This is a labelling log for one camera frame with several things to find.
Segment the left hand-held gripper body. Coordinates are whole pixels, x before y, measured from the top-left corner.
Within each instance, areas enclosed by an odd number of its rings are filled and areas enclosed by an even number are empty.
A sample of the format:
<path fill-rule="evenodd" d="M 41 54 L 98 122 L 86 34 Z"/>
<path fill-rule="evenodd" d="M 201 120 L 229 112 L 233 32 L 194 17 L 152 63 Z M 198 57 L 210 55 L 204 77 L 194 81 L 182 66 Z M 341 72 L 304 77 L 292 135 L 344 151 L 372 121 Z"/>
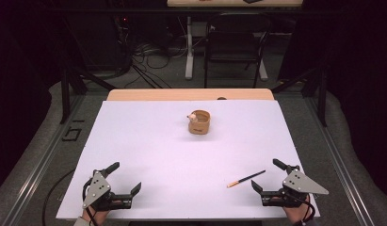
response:
<path fill-rule="evenodd" d="M 130 209 L 132 207 L 132 194 L 116 195 L 111 191 L 111 185 L 106 180 L 109 172 L 106 169 L 95 170 L 93 176 L 86 182 L 83 188 L 83 208 L 91 207 L 97 212 L 118 209 Z"/>

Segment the person's right hand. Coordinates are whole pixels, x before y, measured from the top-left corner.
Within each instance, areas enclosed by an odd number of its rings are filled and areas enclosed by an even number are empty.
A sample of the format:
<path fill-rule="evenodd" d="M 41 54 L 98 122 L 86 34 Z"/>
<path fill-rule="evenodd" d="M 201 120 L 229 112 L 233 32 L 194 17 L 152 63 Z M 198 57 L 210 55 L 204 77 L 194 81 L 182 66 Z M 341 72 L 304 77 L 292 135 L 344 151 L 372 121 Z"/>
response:
<path fill-rule="evenodd" d="M 310 219 L 312 209 L 306 203 L 302 203 L 300 207 L 295 208 L 284 207 L 283 211 L 292 224 L 296 224 L 299 221 L 305 221 L 307 226 L 316 225 L 316 222 Z"/>

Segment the black folding chair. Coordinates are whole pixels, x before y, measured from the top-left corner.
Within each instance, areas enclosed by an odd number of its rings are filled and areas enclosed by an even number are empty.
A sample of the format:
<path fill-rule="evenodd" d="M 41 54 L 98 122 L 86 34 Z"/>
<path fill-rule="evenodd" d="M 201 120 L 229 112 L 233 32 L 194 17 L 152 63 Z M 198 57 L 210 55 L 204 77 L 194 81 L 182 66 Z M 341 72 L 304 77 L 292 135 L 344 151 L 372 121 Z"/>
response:
<path fill-rule="evenodd" d="M 272 22 L 263 13 L 224 12 L 208 20 L 205 31 L 204 86 L 208 84 L 209 63 L 245 63 L 256 66 L 255 88 L 261 75 L 266 39 Z"/>

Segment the person's left hand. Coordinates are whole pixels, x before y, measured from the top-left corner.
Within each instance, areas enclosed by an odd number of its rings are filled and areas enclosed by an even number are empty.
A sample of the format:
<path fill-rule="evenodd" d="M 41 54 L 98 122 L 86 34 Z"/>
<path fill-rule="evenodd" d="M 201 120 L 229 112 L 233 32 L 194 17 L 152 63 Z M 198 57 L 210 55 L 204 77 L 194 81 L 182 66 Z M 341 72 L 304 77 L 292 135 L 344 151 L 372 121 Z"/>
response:
<path fill-rule="evenodd" d="M 83 210 L 81 219 L 86 221 L 88 226 L 103 226 L 108 214 L 108 211 L 96 211 L 90 206 Z"/>

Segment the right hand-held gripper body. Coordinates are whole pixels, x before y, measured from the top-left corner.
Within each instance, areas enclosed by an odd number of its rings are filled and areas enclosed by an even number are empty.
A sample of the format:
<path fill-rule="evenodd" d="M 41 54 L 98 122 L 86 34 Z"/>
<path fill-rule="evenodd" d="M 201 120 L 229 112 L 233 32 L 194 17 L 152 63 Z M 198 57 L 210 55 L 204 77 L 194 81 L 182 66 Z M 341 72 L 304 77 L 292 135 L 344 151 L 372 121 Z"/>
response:
<path fill-rule="evenodd" d="M 309 194 L 328 195 L 329 191 L 299 170 L 299 166 L 282 167 L 287 177 L 278 191 L 260 189 L 263 206 L 299 207 Z"/>

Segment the white desk leg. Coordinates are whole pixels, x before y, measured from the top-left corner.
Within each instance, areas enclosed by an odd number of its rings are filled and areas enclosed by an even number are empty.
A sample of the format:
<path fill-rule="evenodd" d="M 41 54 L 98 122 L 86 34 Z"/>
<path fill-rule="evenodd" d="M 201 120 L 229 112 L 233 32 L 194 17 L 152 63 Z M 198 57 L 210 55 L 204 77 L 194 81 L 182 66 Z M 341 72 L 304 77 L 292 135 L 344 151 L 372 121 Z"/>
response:
<path fill-rule="evenodd" d="M 260 79 L 264 82 L 268 80 L 267 72 L 266 72 L 266 67 L 264 64 L 264 61 L 260 62 L 260 68 L 259 68 L 259 74 L 260 74 Z"/>
<path fill-rule="evenodd" d="M 193 38 L 192 38 L 192 22 L 191 18 L 186 19 L 186 65 L 185 65 L 185 79 L 193 78 L 194 66 L 194 52 L 193 52 Z"/>

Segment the white board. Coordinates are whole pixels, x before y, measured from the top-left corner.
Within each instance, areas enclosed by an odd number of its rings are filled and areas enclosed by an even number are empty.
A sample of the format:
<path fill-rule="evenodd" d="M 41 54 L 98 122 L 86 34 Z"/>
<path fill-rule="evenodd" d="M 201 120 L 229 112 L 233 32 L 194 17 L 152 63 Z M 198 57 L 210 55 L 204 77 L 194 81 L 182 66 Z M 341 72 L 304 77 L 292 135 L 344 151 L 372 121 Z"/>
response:
<path fill-rule="evenodd" d="M 210 113 L 206 135 L 188 131 L 194 110 Z M 105 101 L 79 158 L 57 215 L 76 218 L 82 186 L 94 170 L 119 162 L 107 180 L 113 192 L 140 192 L 129 210 L 111 213 L 125 220 L 249 220 L 281 218 L 279 207 L 264 207 L 250 181 L 266 190 L 282 186 L 288 165 L 300 160 L 280 105 L 275 101 Z"/>

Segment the wooden table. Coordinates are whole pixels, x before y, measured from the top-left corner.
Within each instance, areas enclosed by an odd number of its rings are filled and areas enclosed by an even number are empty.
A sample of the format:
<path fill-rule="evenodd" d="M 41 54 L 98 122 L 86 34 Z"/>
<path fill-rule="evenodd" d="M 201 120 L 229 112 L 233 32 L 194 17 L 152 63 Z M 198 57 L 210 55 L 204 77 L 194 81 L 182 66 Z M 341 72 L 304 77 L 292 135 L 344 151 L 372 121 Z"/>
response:
<path fill-rule="evenodd" d="M 108 101 L 274 100 L 270 89 L 113 89 Z"/>

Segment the black metal frame strut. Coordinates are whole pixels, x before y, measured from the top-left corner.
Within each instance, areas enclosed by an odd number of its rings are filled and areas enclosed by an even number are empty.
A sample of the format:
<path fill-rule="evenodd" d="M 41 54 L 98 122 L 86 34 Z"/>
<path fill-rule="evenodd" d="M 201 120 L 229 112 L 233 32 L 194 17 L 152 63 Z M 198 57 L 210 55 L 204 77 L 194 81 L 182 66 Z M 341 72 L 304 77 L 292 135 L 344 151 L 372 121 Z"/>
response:
<path fill-rule="evenodd" d="M 102 88 L 111 91 L 116 87 L 108 84 L 106 81 L 100 79 L 96 75 L 89 73 L 79 67 L 68 67 L 61 75 L 61 98 L 62 98 L 62 119 L 61 124 L 71 116 L 71 100 L 70 100 L 70 88 L 73 88 L 77 95 L 85 95 L 88 91 L 87 86 L 84 84 L 83 79 L 87 78 L 93 83 L 99 85 Z"/>
<path fill-rule="evenodd" d="M 281 85 L 278 85 L 276 88 L 272 89 L 272 93 L 279 93 L 284 89 L 287 89 L 301 80 L 305 80 L 305 85 L 301 90 L 303 97 L 312 97 L 317 91 L 317 117 L 321 124 L 326 127 L 326 98 L 327 98 L 327 73 L 328 66 L 321 66 L 316 68 L 311 68 L 307 72 L 283 82 Z"/>

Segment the aluminium floor rail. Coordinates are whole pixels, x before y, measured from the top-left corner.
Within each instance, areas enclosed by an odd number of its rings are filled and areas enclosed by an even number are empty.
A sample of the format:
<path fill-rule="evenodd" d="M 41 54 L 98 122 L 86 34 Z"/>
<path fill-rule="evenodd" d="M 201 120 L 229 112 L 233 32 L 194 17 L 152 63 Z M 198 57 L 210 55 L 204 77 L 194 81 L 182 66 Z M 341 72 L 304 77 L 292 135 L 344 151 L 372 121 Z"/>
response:
<path fill-rule="evenodd" d="M 56 153 L 56 146 L 67 130 L 71 117 L 84 98 L 84 95 L 72 97 L 70 116 L 61 123 L 61 100 L 58 95 L 53 97 L 46 118 L 0 187 L 0 226 L 18 224 Z"/>
<path fill-rule="evenodd" d="M 364 195 L 361 192 L 360 183 L 365 182 L 368 185 L 365 172 L 363 169 L 360 169 L 358 173 L 355 172 L 360 162 L 352 148 L 350 133 L 346 119 L 341 112 L 340 104 L 332 96 L 327 97 L 327 125 L 323 125 L 318 116 L 316 99 L 305 98 L 305 103 L 315 120 L 318 130 L 326 141 L 327 152 L 333 169 L 356 220 L 360 226 L 375 226 L 370 208 L 366 205 Z"/>

